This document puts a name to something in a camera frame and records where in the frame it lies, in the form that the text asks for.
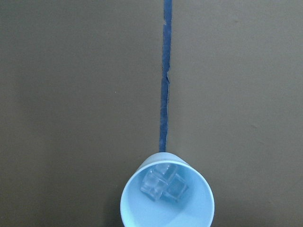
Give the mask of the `clear ice cube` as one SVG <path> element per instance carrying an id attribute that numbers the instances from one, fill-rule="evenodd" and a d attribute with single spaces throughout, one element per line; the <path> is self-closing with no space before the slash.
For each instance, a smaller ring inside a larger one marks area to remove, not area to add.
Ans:
<path id="1" fill-rule="evenodd" d="M 164 182 L 170 183 L 176 175 L 178 166 L 172 163 L 161 163 L 154 167 L 154 173 Z"/>
<path id="2" fill-rule="evenodd" d="M 177 174 L 164 190 L 162 196 L 164 199 L 179 202 L 184 197 L 184 194 L 188 189 L 189 186 L 186 181 Z"/>
<path id="3" fill-rule="evenodd" d="M 153 201 L 157 201 L 161 198 L 167 187 L 168 183 L 165 180 L 152 170 L 149 170 L 142 180 L 140 190 Z"/>

